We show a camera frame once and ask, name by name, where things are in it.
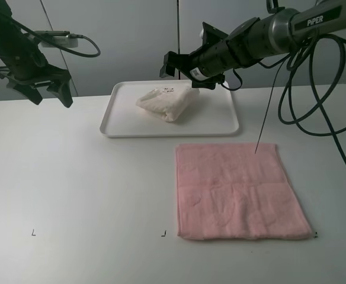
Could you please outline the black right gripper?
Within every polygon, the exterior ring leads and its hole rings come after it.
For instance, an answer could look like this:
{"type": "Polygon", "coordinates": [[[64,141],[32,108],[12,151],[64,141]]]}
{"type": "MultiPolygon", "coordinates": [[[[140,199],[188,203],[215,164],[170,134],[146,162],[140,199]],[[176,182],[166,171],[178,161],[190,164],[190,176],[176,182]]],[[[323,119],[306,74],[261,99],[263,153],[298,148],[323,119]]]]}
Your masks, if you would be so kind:
{"type": "Polygon", "coordinates": [[[202,45],[190,54],[169,51],[164,56],[159,77],[174,77],[179,71],[189,78],[192,88],[214,90],[217,84],[225,82],[224,73],[235,68],[227,37],[228,34],[204,22],[202,45]]]}

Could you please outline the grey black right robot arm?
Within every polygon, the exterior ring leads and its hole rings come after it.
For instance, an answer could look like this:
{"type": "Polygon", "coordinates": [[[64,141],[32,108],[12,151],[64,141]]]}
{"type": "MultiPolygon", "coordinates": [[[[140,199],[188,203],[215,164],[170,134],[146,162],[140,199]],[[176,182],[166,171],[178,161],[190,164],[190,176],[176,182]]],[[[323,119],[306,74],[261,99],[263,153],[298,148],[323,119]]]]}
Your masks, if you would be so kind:
{"type": "Polygon", "coordinates": [[[193,88],[214,90],[228,70],[249,68],[266,57],[292,53],[307,39],[346,29],[346,1],[320,1],[304,12],[267,1],[267,11],[269,17],[253,17],[230,34],[203,23],[202,45],[190,54],[168,52],[160,78],[179,71],[193,88]]]}

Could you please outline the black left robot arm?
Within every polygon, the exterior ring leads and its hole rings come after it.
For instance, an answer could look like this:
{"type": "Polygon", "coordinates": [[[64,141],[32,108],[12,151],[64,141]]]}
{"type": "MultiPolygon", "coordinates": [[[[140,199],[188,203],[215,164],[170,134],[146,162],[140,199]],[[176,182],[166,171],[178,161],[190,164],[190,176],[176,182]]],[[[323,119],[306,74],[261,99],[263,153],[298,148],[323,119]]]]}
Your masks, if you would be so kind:
{"type": "Polygon", "coordinates": [[[46,87],[67,108],[72,103],[71,75],[68,70],[49,64],[38,47],[39,41],[30,33],[24,34],[14,23],[6,1],[0,1],[0,79],[8,79],[12,89],[32,103],[43,100],[39,87],[46,87]]]}

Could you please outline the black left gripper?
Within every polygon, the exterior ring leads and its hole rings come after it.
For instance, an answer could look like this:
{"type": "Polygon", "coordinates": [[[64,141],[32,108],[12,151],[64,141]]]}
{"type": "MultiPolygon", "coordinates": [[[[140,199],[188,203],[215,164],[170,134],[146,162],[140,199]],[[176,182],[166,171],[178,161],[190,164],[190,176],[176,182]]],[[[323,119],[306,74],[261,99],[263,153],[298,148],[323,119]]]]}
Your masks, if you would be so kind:
{"type": "Polygon", "coordinates": [[[6,66],[0,67],[0,79],[8,79],[7,88],[22,94],[35,105],[43,100],[40,92],[36,89],[47,86],[52,93],[66,108],[70,108],[73,99],[70,91],[70,73],[48,64],[31,74],[29,78],[21,79],[6,66]]]}

